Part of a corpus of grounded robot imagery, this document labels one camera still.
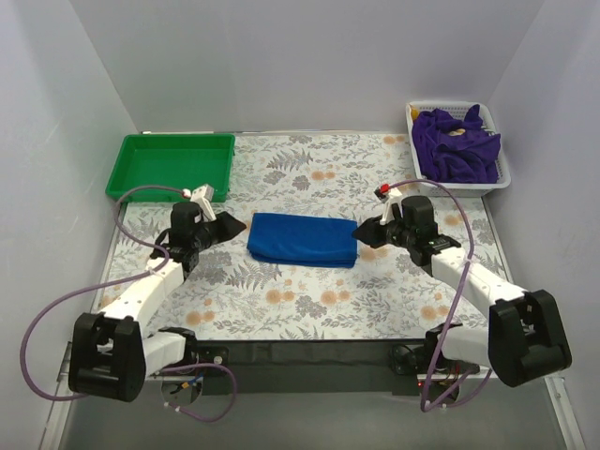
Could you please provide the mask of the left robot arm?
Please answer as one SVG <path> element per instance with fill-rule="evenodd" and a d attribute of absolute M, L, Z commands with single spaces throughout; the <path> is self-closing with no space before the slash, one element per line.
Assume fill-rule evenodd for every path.
<path fill-rule="evenodd" d="M 140 394 L 148 376 L 196 363 L 194 332 L 166 327 L 151 333 L 148 324 L 187 280 L 202 251 L 234 239 L 246 227 L 227 212 L 214 214 L 195 202 L 176 203 L 169 228 L 152 244 L 146 276 L 100 312 L 84 313 L 75 322 L 70 390 L 130 402 Z"/>

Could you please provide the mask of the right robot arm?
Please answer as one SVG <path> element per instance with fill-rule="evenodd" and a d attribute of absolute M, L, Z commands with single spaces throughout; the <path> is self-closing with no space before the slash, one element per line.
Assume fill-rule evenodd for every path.
<path fill-rule="evenodd" d="M 491 368 L 510 387 L 572 365 L 560 311 L 549 292 L 529 292 L 471 262 L 456 239 L 440 233 L 429 198 L 388 201 L 385 207 L 383 215 L 353 231 L 353 238 L 371 248 L 406 249 L 416 266 L 453 288 L 487 320 L 484 329 L 450 324 L 427 331 L 424 352 L 431 363 Z"/>

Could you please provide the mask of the purple towel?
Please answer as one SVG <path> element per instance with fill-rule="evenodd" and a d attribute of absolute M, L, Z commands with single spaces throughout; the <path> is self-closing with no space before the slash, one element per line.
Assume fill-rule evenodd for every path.
<path fill-rule="evenodd" d="M 501 136 L 484 128 L 480 106 L 461 120 L 436 108 L 413 119 L 412 142 L 421 174 L 438 183 L 494 184 Z"/>

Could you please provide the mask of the blue towel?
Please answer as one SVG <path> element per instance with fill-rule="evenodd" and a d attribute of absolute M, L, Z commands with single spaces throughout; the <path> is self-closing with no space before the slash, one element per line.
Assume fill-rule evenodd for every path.
<path fill-rule="evenodd" d="M 352 268 L 357 259 L 353 220 L 257 213 L 247 250 L 259 262 L 324 268 Z"/>

